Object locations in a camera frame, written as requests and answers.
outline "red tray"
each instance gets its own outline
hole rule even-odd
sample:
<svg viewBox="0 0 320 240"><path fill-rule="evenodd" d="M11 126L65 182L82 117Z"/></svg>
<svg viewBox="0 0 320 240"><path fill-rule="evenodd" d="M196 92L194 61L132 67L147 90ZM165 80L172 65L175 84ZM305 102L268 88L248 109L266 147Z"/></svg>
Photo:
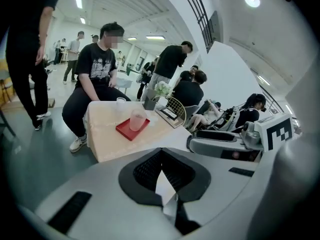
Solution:
<svg viewBox="0 0 320 240"><path fill-rule="evenodd" d="M149 119L146 119L143 123L143 125L141 126L140 130L137 131L133 131L130 130L130 118L125 120L124 122L118 124L115 129L121 133L124 137L126 137L129 141L133 141L135 137L137 137L137 135L139 133L141 133L144 128L147 127L147 125L150 123Z"/></svg>

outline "long black hair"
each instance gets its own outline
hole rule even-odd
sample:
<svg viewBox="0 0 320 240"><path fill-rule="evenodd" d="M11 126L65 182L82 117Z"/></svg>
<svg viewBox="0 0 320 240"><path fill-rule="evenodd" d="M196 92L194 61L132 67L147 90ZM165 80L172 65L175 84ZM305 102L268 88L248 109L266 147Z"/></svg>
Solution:
<svg viewBox="0 0 320 240"><path fill-rule="evenodd" d="M266 105L266 101L266 97L263 94L253 93L250 95L250 97L246 100L245 104L241 108L253 108L259 102L261 102L263 105Z"/></svg>

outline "white sneaker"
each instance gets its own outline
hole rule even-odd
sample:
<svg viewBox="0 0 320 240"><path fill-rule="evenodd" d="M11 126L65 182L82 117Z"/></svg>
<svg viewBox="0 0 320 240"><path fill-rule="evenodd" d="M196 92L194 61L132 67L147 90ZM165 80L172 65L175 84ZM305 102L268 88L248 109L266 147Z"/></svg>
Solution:
<svg viewBox="0 0 320 240"><path fill-rule="evenodd" d="M69 150L70 150L71 153L75 153L75 152L77 152L79 149L81 149L81 147L82 147L83 145L85 145L85 144L87 144L87 138L85 138L85 140L81 140L80 138L77 137L77 138L74 140L74 142L72 142L72 144L70 145Z"/></svg>
<svg viewBox="0 0 320 240"><path fill-rule="evenodd" d="M36 120L37 120L37 121L43 120L43 119L45 119L45 118L47 118L47 117L50 117L50 116L51 116L51 112L48 111L47 113L44 113L44 114L38 114L38 115L36 116Z"/></svg>

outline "hand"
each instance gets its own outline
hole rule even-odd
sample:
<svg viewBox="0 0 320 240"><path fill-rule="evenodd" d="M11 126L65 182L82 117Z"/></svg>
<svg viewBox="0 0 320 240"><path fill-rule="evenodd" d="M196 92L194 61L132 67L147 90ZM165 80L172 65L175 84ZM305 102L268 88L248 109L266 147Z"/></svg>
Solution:
<svg viewBox="0 0 320 240"><path fill-rule="evenodd" d="M116 84L117 84L117 78L116 77L111 77L110 81L109 81L109 87L113 88L113 87L116 86Z"/></svg>
<svg viewBox="0 0 320 240"><path fill-rule="evenodd" d="M44 58L44 54L45 54L45 46L42 45L38 49L38 53L35 58L35 65L38 65L42 61L42 59Z"/></svg>

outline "black pants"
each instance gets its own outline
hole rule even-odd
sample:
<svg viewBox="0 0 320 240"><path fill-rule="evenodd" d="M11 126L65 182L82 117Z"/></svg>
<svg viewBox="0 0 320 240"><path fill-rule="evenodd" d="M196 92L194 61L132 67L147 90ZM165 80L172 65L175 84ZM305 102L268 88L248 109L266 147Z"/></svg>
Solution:
<svg viewBox="0 0 320 240"><path fill-rule="evenodd" d="M6 60L13 87L35 127L40 123L37 121L37 115L44 114L48 111L48 75L45 72L42 62L35 65L36 56L36 50L27 51L27 49L25 52L7 49L6 53ZM32 80L34 81L35 105L31 98L29 75L32 76Z"/></svg>
<svg viewBox="0 0 320 240"><path fill-rule="evenodd" d="M116 88L110 88L106 85L94 87L98 98L101 101L116 101L117 98L125 98L131 101L126 95ZM62 118L70 130L77 136L82 137L86 134L83 117L87 111L91 99L82 87L75 88L69 99L66 101Z"/></svg>
<svg viewBox="0 0 320 240"><path fill-rule="evenodd" d="M147 85L147 84L146 84L146 83L143 83L143 82L140 84L140 88L139 88L138 93L137 93L137 95L136 95L136 98L137 98L137 99L141 99L142 93L143 93L144 88L145 88L146 85Z"/></svg>
<svg viewBox="0 0 320 240"><path fill-rule="evenodd" d="M54 62L53 65L57 65L59 64L59 48L55 48L55 57L54 57Z"/></svg>
<svg viewBox="0 0 320 240"><path fill-rule="evenodd" d="M75 80L76 66L77 66L77 60L69 60L68 61L68 66L66 67L66 70L65 70L65 73L64 73L64 77L63 77L63 81L67 81L68 74L69 74L71 69L72 69L71 80Z"/></svg>

